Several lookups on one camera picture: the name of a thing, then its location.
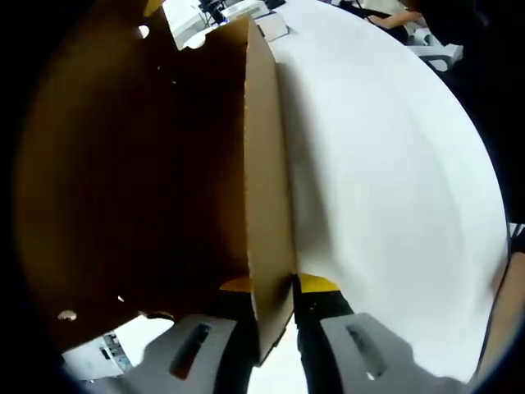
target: white tabletop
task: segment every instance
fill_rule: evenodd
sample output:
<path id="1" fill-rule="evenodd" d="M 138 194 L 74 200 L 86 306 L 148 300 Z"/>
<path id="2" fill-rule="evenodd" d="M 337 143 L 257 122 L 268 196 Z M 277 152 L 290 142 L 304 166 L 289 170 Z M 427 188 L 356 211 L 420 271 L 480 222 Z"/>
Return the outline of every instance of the white tabletop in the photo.
<path id="1" fill-rule="evenodd" d="M 423 368 L 468 381 L 506 247 L 481 139 L 441 80 L 377 27 L 315 0 L 276 11 L 290 27 L 271 48 L 299 269 L 337 283 Z M 272 373 L 285 376 L 275 365 L 271 355 L 253 375 L 267 392 Z"/>

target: white table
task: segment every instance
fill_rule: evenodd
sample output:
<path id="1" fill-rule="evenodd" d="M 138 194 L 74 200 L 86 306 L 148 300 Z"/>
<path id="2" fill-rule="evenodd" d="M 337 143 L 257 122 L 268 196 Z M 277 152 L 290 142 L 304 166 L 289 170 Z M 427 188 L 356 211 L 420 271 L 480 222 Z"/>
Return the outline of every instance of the white table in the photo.
<path id="1" fill-rule="evenodd" d="M 336 282 L 355 311 L 407 340 L 423 368 L 468 381 L 506 253 L 481 139 L 438 77 L 375 26 L 315 0 L 276 11 L 291 29 L 271 48 L 299 268 Z M 252 394 L 273 384 L 304 392 L 293 336 L 253 372 Z"/>

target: hole in cardboard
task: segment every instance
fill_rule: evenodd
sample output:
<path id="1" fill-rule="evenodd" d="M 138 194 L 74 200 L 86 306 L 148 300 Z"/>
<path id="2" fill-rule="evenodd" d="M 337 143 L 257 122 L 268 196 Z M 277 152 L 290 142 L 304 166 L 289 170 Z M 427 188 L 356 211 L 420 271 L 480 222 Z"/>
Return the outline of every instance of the hole in cardboard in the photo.
<path id="1" fill-rule="evenodd" d="M 148 37 L 149 35 L 149 28 L 146 25 L 139 26 L 139 32 L 143 39 Z"/>
<path id="2" fill-rule="evenodd" d="M 76 317 L 77 317 L 76 312 L 70 309 L 63 310 L 57 316 L 58 320 L 66 320 L 68 322 L 72 322 L 73 320 L 76 320 Z"/>

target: brown cardboard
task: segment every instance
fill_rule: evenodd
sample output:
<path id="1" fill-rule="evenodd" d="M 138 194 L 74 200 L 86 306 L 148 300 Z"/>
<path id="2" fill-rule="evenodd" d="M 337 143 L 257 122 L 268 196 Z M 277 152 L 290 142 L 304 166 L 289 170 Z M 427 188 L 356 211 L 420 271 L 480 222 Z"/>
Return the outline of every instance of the brown cardboard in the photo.
<path id="1" fill-rule="evenodd" d="M 145 7 L 99 1 L 41 78 L 16 170 L 21 264 L 61 350 L 138 311 L 198 313 L 250 275 L 262 360 L 294 271 L 275 62 L 251 20 L 177 52 Z"/>

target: person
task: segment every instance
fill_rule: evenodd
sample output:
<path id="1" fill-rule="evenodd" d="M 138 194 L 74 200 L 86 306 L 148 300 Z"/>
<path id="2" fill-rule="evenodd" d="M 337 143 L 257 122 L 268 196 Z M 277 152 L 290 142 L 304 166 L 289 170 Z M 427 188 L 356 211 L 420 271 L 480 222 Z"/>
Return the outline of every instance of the person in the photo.
<path id="1" fill-rule="evenodd" d="M 419 11 L 412 10 L 397 0 L 343 0 L 339 7 L 360 18 L 366 18 L 403 45 L 408 44 L 410 35 L 420 25 L 426 26 Z"/>

